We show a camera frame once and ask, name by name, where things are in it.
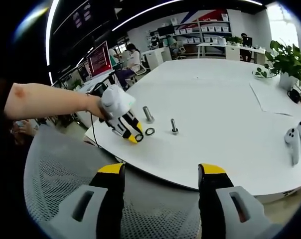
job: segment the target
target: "robotic hand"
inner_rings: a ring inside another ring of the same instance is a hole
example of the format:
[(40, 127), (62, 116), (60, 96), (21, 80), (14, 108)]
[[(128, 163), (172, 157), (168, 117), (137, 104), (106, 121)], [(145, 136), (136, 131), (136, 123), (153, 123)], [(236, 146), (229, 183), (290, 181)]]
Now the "robotic hand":
[(121, 120), (123, 118), (137, 132), (143, 133), (141, 123), (131, 110), (135, 98), (124, 92), (118, 85), (111, 85), (103, 93), (100, 102), (101, 107), (112, 117), (106, 121), (112, 131), (130, 142), (137, 143), (135, 137)]

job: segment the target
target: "floor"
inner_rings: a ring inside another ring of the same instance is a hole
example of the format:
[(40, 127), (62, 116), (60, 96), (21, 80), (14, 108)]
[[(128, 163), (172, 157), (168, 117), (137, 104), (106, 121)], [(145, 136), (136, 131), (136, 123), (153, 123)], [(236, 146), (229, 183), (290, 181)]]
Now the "floor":
[[(59, 129), (62, 133), (82, 140), (85, 129), (76, 122), (71, 123), (67, 128)], [(273, 203), (264, 204), (266, 216), (274, 223), (285, 224), (295, 213), (301, 204), (301, 190)]]

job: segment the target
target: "white desk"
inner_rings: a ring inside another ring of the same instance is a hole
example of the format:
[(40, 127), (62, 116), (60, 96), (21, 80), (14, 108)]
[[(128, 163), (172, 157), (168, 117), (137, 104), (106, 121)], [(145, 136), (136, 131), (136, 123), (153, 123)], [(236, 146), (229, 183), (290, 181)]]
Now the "white desk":
[(154, 50), (145, 51), (142, 52), (141, 55), (145, 55), (145, 57), (147, 58), (147, 62), (150, 66), (151, 71), (160, 64), (164, 63), (165, 61), (171, 61), (169, 47), (162, 47)]
[[(235, 186), (252, 195), (282, 197), (301, 187), (301, 158), (292, 167), (284, 142), (286, 131), (301, 120), (301, 105), (271, 84), (278, 78), (256, 80), (255, 68), (222, 59), (165, 62), (128, 90), (137, 99), (132, 109), (144, 130), (154, 127), (155, 134), (135, 145), (97, 121), (97, 142), (126, 163), (179, 185), (197, 188), (198, 164), (210, 163), (224, 168)], [(251, 85), (257, 92), (266, 90), (259, 94), (262, 102), (273, 95), (268, 112), (261, 110)], [(275, 102), (293, 117), (273, 113)], [(154, 116), (153, 124), (146, 123), (143, 106)], [(171, 118), (178, 135), (171, 134)], [(85, 135), (94, 141), (92, 127)]]
[(226, 52), (226, 59), (227, 60), (237, 60), (240, 61), (240, 49), (251, 51), (254, 53), (254, 59), (255, 63), (263, 65), (266, 61), (265, 57), (265, 49), (254, 49), (251, 47), (245, 47), (245, 46), (232, 46), (232, 45), (219, 45), (219, 44), (213, 44), (213, 43), (201, 43), (198, 44), (198, 53), (197, 58), (200, 58), (200, 48), (202, 48), (202, 55), (205, 55), (205, 47), (212, 46), (212, 47), (225, 47)]

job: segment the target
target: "white paper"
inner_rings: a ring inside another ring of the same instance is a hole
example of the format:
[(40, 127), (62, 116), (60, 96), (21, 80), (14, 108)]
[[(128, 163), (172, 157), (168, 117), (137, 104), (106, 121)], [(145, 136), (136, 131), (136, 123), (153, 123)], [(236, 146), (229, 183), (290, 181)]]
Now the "white paper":
[(293, 116), (298, 105), (287, 95), (287, 92), (277, 85), (268, 82), (254, 80), (250, 87), (254, 92), (260, 108), (265, 112)]

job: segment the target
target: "red screen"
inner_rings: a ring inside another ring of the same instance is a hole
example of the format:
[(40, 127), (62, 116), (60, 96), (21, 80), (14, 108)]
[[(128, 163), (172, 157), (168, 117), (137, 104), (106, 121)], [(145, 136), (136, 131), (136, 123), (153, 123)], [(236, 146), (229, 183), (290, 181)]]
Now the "red screen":
[(87, 59), (92, 77), (112, 68), (106, 41), (96, 47)]

